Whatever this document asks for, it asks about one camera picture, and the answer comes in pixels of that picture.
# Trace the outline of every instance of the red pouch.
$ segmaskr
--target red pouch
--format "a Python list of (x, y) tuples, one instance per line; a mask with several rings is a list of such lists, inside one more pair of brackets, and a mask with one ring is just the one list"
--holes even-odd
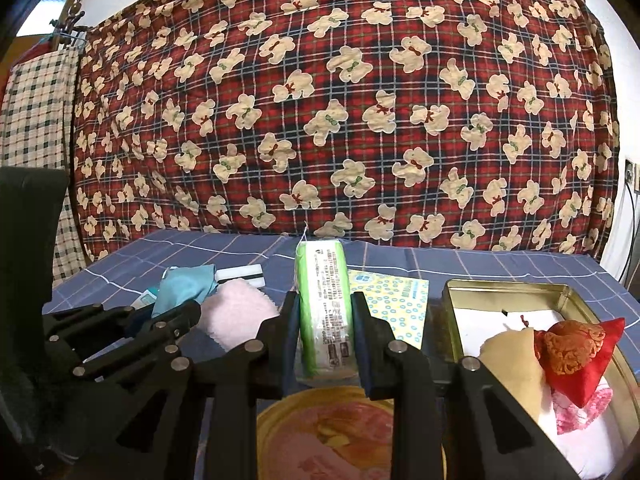
[(619, 317), (597, 324), (566, 319), (549, 330), (536, 330), (534, 350), (546, 382), (583, 408), (596, 391), (624, 329), (625, 319)]

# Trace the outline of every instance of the blue tablecloth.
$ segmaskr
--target blue tablecloth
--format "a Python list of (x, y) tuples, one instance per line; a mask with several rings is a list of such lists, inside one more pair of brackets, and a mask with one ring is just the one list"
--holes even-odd
[[(216, 264), (219, 269), (261, 264), (264, 289), (276, 304), (293, 285), (298, 238), (206, 234), (159, 230), (95, 262), (53, 291), (43, 313), (90, 303), (105, 307), (131, 304), (147, 287), (156, 286), (171, 266)], [(572, 286), (600, 320), (624, 317), (618, 346), (640, 378), (640, 305), (590, 256), (530, 251), (487, 252), (385, 247), (344, 241), (351, 269), (370, 270), (430, 281), (430, 300), (439, 300), (451, 278), (562, 283)]]

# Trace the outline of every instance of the green and white package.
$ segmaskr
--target green and white package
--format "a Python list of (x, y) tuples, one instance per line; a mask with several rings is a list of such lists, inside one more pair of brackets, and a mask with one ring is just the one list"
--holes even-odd
[(296, 250), (302, 361), (310, 378), (357, 373), (349, 275), (338, 240), (300, 242)]

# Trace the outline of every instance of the red plaid fabric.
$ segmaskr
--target red plaid fabric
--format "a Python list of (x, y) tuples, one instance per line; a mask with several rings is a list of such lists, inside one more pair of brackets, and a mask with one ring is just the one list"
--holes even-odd
[(584, 0), (140, 0), (88, 36), (93, 257), (156, 228), (598, 256), (617, 185)]

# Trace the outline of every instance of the gold embroidery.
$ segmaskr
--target gold embroidery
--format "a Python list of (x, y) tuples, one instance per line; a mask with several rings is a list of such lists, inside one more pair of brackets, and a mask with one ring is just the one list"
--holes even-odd
[(602, 348), (606, 332), (600, 325), (561, 321), (543, 338), (551, 369), (558, 375), (582, 370)]

